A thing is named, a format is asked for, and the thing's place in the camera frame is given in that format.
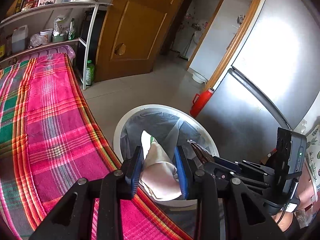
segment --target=metal screw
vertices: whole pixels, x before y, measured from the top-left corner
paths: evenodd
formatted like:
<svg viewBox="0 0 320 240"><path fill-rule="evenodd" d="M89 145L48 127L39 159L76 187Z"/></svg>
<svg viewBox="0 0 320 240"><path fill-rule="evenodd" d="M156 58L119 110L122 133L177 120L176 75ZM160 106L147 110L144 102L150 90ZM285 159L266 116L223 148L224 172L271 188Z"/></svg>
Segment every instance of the metal screw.
<svg viewBox="0 0 320 240"><path fill-rule="evenodd" d="M196 170L196 175L201 177L204 175L204 171L203 170Z"/></svg>
<svg viewBox="0 0 320 240"><path fill-rule="evenodd" d="M121 175L123 174L123 172L122 172L121 170L115 170L115 171L113 172L113 174L114 174L115 176L119 177L119 176L121 176Z"/></svg>
<svg viewBox="0 0 320 240"><path fill-rule="evenodd" d="M241 180L238 179L238 178L232 178L232 179L231 179L231 183L232 183L232 184L235 184L235 185L239 185L239 184L241 183Z"/></svg>
<svg viewBox="0 0 320 240"><path fill-rule="evenodd" d="M86 178L80 178L80 179L78 179L77 182L78 182L79 185L84 185L84 184L87 183L87 179Z"/></svg>

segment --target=gray trash bag liner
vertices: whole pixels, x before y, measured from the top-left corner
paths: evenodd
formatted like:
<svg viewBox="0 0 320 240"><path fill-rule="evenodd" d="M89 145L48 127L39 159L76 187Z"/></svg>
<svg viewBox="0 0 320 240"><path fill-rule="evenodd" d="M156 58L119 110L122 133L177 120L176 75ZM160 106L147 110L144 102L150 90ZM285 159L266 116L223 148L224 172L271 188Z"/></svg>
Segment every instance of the gray trash bag liner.
<svg viewBox="0 0 320 240"><path fill-rule="evenodd" d="M188 159L196 159L192 147L187 139L192 139L206 148L207 142L201 134L190 124L181 118L164 112L150 111L149 113L133 115L124 125L120 136L120 149L124 160L130 159L137 146L141 146L141 134L143 130L152 135L162 146L169 158L173 159L174 148L178 145Z"/></svg>

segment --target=door frame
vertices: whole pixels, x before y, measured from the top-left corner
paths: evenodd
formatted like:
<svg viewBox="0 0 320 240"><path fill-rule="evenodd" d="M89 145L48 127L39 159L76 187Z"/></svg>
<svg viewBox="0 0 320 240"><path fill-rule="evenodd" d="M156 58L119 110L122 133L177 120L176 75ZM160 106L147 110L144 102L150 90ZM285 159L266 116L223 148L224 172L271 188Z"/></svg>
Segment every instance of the door frame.
<svg viewBox="0 0 320 240"><path fill-rule="evenodd" d="M164 43L161 48L161 53L166 54L167 52L169 52L170 46L171 46L173 40L175 39L175 35L179 29L181 22L183 21L183 18L185 17L185 14L186 14L191 2L192 2L192 0L183 0L183 2L182 2L181 6L176 14L176 17L174 18L174 20L170 26L170 29L167 33L167 36L164 40ZM201 45L202 41L204 40L204 37L206 36L207 32L209 31L209 28L210 28L211 24L213 23L222 3L223 3L223 0L219 0L217 7L215 8L212 16L210 17L210 19L208 21L208 25L207 25L206 29L204 30L203 34L201 35L195 50L193 51L190 59L188 60L188 64L186 66L186 69L188 69L190 67L191 62L194 59L198 49L200 48L200 45Z"/></svg>
<svg viewBox="0 0 320 240"><path fill-rule="evenodd" d="M251 3L251 5L245 15L245 18L244 18L242 24L240 25L240 28L238 29L236 35L234 36L234 38L232 39L232 41L230 42L230 44L228 46L227 52L224 54L222 60L218 64L217 68L213 72L211 78L206 83L206 85L202 91L206 91L209 88L213 88L215 86L215 84L217 83L217 81L220 79L220 77L224 73L225 69L229 65L231 59L233 58L234 55L236 55L235 52L238 50L238 47L242 43L243 38L246 35L248 35L247 30L249 29L250 26L251 26L251 28L253 27L253 25L251 25L251 22L254 18L257 18L256 12L258 11L258 8L261 9L264 1L265 0L252 0L252 3Z"/></svg>

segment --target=trash can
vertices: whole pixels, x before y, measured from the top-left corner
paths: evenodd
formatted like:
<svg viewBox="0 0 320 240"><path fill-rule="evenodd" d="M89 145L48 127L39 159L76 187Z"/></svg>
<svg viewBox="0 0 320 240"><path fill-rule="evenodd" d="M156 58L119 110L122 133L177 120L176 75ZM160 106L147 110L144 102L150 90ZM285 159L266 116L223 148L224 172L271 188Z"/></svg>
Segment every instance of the trash can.
<svg viewBox="0 0 320 240"><path fill-rule="evenodd" d="M171 160L174 148L181 145L188 159L193 159L198 167L202 165L187 139L199 143L212 156L219 156L211 136L194 118L173 107L144 105L126 113L116 127L113 150L121 163L130 159L135 148L141 146L143 130L158 141ZM161 202L161 204L172 207L187 207L196 204L196 200L170 200Z"/></svg>

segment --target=silver refrigerator door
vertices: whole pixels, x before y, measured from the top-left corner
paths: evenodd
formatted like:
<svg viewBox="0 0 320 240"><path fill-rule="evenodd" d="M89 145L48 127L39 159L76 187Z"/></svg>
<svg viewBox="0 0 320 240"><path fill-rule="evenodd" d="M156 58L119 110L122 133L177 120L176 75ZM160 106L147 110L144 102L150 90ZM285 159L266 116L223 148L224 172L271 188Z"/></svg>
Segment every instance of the silver refrigerator door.
<svg viewBox="0 0 320 240"><path fill-rule="evenodd" d="M260 163L276 147L281 119L273 112L278 122L260 102L263 95L255 96L239 80L229 69L196 120L212 137L221 158Z"/></svg>
<svg viewBox="0 0 320 240"><path fill-rule="evenodd" d="M320 29L301 0L265 0L232 66L294 129L320 90Z"/></svg>

